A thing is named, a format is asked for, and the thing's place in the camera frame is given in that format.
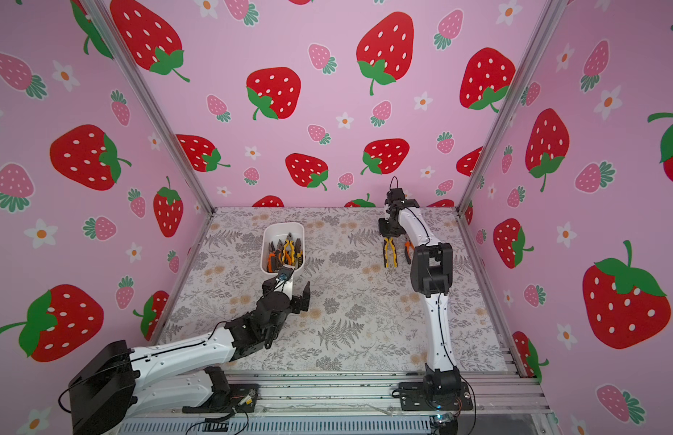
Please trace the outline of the yellow black handled pliers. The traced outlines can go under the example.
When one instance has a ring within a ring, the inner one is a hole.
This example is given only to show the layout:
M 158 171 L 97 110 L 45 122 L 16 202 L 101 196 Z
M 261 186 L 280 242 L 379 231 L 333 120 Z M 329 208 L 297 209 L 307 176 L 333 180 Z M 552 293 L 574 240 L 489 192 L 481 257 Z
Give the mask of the yellow black handled pliers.
M 383 265 L 385 268 L 398 267 L 398 254 L 392 237 L 383 239 Z

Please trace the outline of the white plastic storage box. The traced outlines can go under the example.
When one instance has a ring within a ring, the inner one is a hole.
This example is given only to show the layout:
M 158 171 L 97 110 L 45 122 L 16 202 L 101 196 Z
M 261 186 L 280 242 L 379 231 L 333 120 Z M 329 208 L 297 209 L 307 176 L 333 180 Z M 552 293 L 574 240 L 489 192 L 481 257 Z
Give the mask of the white plastic storage box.
M 269 225 L 263 235 L 263 242 L 262 242 L 262 250 L 261 250 L 261 260 L 260 260 L 260 266 L 261 270 L 265 275 L 276 275 L 277 273 L 269 273 L 267 272 L 267 248 L 269 247 L 269 243 L 273 241 L 275 245 L 277 246 L 277 249 L 279 249 L 282 253 L 283 249 L 283 242 L 286 239 L 287 235 L 291 233 L 293 237 L 299 237 L 302 240 L 302 248 L 303 248 L 303 253 L 304 253 L 304 261 L 303 264 L 306 261 L 306 254 L 305 254 L 305 247 L 306 247 L 306 236 L 305 236 L 305 229 L 302 224 L 297 223 L 297 222 L 284 222 L 284 223 L 278 223 L 278 224 L 272 224 Z M 303 268 L 300 266 L 300 268 L 296 270 L 295 274 L 297 275 L 301 269 Z

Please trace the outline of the orange handled pliers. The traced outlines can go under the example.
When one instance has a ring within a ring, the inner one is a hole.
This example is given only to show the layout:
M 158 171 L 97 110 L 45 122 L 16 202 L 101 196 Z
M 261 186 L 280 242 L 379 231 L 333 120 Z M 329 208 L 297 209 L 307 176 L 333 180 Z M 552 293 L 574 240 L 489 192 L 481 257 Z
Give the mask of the orange handled pliers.
M 404 245 L 405 249 L 405 259 L 406 262 L 411 265 L 412 264 L 412 258 L 414 257 L 414 244 L 410 240 L 407 240 Z

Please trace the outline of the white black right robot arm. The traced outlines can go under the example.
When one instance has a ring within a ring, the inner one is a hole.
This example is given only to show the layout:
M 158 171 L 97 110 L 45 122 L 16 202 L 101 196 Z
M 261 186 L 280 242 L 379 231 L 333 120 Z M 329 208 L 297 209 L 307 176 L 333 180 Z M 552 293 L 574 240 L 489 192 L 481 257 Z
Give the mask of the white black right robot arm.
M 387 239 L 405 236 L 414 250 L 410 255 L 412 289 L 421 295 L 426 315 L 428 355 L 423 377 L 424 400 L 441 409 L 456 402 L 462 391 L 461 373 L 452 349 L 449 296 L 453 284 L 452 245 L 434 235 L 421 210 L 412 201 L 386 207 L 388 216 L 379 220 Z

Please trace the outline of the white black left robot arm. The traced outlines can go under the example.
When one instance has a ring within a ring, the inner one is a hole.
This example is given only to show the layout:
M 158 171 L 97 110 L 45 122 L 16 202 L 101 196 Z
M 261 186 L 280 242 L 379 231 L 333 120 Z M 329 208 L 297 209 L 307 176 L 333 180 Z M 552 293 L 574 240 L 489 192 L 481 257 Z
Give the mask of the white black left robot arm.
M 72 431 L 104 434 L 125 419 L 181 408 L 188 413 L 229 409 L 231 387 L 221 365 L 271 348 L 289 315 L 309 308 L 310 288 L 290 284 L 265 292 L 254 310 L 190 339 L 129 347 L 111 342 L 68 384 Z

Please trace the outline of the orange black pliers in box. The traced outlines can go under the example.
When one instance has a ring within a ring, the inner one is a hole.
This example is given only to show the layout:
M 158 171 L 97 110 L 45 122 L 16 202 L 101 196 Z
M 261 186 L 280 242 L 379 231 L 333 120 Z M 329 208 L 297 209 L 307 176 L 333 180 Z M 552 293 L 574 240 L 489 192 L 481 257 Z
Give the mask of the orange black pliers in box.
M 273 241 L 269 243 L 269 247 L 267 248 L 267 272 L 269 273 L 277 273 L 278 270 L 281 268 L 281 251 L 277 249 L 277 246 Z

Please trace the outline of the floral patterned table mat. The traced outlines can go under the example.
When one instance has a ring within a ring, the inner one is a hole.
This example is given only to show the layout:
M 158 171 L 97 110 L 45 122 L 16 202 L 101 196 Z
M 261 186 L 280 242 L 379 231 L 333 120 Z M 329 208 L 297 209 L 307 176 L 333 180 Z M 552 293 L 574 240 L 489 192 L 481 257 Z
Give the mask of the floral patterned table mat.
M 309 310 L 288 317 L 268 350 L 231 364 L 245 371 L 421 371 L 428 357 L 423 298 L 410 268 L 383 264 L 378 208 L 224 208 L 218 211 L 160 339 L 211 331 L 256 306 L 264 281 L 265 229 L 300 223 L 306 260 L 294 282 Z

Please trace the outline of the aluminium rail frame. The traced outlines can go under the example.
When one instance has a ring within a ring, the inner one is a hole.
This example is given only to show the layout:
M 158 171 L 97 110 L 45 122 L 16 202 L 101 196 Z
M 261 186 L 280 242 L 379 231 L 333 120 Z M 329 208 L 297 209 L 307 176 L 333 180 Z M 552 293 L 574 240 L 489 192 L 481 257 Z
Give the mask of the aluminium rail frame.
M 231 384 L 258 384 L 258 400 L 254 413 L 185 414 L 181 408 L 150 411 L 133 417 L 155 413 L 180 413 L 186 417 L 204 417 L 205 425 L 228 422 L 242 416 L 246 424 L 267 422 L 273 417 L 286 417 L 295 424 L 307 418 L 316 422 L 316 429 L 347 432 L 351 423 L 364 423 L 365 431 L 378 432 L 381 424 L 406 424 L 414 415 L 430 419 L 435 433 L 454 433 L 461 417 L 472 422 L 463 431 L 475 433 L 477 420 L 488 414 L 530 414 L 540 434 L 558 434 L 557 417 L 548 409 L 539 384 L 530 378 L 483 375 L 463 379 L 470 388 L 473 411 L 403 411 L 392 391 L 400 382 L 422 382 L 425 373 L 235 373 L 227 374 Z M 125 419 L 104 434 L 119 433 Z

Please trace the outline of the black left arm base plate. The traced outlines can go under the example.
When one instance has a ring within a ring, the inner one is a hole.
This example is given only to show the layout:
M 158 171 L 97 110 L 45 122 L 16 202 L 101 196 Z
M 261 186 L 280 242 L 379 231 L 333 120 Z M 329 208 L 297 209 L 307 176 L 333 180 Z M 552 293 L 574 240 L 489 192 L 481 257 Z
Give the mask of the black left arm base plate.
M 229 391 L 213 393 L 199 406 L 184 406 L 185 414 L 254 413 L 258 400 L 258 384 L 231 384 Z

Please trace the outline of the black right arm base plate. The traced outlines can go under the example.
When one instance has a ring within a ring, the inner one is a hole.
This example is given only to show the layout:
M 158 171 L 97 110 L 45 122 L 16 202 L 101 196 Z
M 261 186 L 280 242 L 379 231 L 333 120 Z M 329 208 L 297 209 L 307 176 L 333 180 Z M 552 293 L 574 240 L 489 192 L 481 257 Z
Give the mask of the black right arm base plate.
M 473 411 L 474 401 L 466 382 L 456 391 L 435 393 L 423 382 L 400 382 L 392 391 L 392 398 L 400 402 L 403 411 Z

